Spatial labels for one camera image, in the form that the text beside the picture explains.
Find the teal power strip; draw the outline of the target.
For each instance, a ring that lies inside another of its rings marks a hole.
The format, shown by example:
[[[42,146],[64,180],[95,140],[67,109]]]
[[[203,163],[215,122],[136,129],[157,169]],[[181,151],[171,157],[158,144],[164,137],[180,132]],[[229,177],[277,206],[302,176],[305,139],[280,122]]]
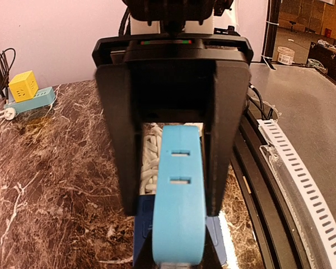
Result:
[[[17,114],[27,112],[29,110],[52,105],[56,100],[53,87],[47,87],[37,91],[36,95],[29,100],[16,103],[15,101],[5,104],[4,108],[13,108]]]

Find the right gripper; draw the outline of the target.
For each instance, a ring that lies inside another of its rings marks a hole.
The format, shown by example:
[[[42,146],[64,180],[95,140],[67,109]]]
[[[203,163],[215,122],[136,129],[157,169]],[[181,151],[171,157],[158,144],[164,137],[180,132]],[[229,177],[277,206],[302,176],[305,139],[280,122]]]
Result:
[[[232,35],[102,38],[92,57],[126,215],[137,213],[142,124],[204,123],[208,216],[218,215],[253,50]]]

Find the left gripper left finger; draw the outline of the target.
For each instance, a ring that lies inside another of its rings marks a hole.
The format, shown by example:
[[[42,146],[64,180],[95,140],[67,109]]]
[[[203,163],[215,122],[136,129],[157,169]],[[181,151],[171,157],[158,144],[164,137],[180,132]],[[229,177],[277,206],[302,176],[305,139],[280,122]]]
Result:
[[[149,231],[144,238],[134,231],[133,237],[133,268],[154,269],[156,264],[152,253],[152,232]]]

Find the yellow cube socket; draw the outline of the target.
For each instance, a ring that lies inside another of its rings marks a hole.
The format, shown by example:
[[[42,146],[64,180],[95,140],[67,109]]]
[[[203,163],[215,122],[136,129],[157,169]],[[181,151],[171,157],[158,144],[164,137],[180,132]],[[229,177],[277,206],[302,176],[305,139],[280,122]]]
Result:
[[[32,99],[39,89],[33,71],[17,74],[8,85],[16,103]]]

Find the dark blue cube socket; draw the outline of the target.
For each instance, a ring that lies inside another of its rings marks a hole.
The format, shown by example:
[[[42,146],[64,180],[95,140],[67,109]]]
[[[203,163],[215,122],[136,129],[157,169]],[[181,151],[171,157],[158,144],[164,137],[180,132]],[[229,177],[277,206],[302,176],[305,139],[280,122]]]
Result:
[[[155,195],[140,196],[134,231],[144,238],[152,232],[152,253],[156,268],[201,268],[206,226],[221,266],[227,263],[222,214],[205,217],[202,211],[189,213],[182,198],[155,206]]]

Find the blue adapter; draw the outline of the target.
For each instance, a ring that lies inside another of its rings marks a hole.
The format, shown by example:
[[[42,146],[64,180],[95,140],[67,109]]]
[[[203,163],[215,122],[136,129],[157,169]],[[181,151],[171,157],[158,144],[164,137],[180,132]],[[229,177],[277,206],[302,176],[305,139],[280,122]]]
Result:
[[[189,213],[206,217],[203,161],[196,126],[164,126],[155,206],[182,198]]]

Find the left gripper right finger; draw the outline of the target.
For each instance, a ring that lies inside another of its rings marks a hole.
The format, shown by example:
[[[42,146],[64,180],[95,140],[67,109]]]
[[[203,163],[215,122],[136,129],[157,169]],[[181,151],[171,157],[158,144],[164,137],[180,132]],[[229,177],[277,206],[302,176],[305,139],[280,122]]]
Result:
[[[203,253],[203,259],[201,262],[201,268],[202,269],[221,269],[222,268],[207,226],[206,226],[204,253]]]

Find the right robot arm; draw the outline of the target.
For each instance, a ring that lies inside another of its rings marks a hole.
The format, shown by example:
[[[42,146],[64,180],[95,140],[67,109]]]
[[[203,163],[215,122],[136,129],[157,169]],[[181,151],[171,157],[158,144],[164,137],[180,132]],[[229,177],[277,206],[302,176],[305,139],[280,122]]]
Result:
[[[243,114],[252,48],[233,35],[185,33],[221,14],[231,1],[126,1],[133,20],[158,23],[160,34],[97,41],[92,57],[106,125],[115,151],[122,204],[137,212],[143,149],[149,122],[204,126],[206,208],[218,214],[235,134]]]

